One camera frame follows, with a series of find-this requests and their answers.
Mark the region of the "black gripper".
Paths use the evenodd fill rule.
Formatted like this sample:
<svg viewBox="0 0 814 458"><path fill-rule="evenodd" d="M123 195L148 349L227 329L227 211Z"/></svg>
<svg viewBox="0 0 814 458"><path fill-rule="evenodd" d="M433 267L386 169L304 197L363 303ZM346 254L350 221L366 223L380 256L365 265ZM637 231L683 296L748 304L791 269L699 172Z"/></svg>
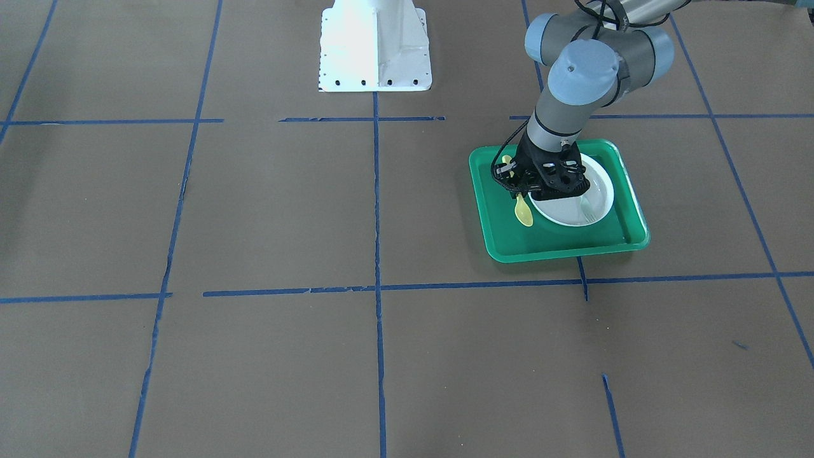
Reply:
<svg viewBox="0 0 814 458"><path fill-rule="evenodd" d="M495 183L513 192L513 199L547 201L584 195L590 189L586 166L576 143L555 146L548 151L538 148L523 133L513 156L513 162L491 165Z"/></svg>

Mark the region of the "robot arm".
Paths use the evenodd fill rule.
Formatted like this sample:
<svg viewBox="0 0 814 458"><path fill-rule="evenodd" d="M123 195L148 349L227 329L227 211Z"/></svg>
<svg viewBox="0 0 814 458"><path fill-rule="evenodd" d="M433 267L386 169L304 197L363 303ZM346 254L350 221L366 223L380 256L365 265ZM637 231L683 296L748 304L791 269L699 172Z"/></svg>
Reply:
<svg viewBox="0 0 814 458"><path fill-rule="evenodd" d="M662 78L675 45L662 29L686 1L577 1L570 14L546 13L527 26L525 50L549 69L529 119L515 130L490 173L512 199L579 197L590 188L577 140L590 116Z"/></svg>

